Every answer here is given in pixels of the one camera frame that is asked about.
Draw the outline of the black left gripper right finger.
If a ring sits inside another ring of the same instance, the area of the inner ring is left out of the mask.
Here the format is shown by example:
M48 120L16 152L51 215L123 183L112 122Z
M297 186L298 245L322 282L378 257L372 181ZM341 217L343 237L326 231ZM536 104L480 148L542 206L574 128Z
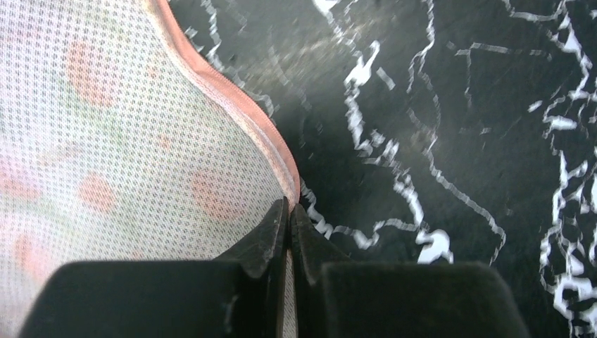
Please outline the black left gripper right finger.
M299 337L528 337L512 293L479 263L353 261L295 206L289 221Z

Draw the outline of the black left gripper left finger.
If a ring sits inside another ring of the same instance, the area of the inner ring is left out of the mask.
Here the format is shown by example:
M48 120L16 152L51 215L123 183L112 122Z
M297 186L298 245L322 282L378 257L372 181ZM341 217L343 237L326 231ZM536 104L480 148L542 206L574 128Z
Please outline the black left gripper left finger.
M87 261L59 268L21 337L280 337L287 199L209 261Z

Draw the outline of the floral mesh laundry bag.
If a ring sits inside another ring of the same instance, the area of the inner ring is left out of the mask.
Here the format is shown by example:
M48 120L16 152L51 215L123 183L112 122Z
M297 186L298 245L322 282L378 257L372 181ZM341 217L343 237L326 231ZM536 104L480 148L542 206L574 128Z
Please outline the floral mesh laundry bag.
M269 116L167 1L1 2L1 336L73 261L215 258L299 200Z

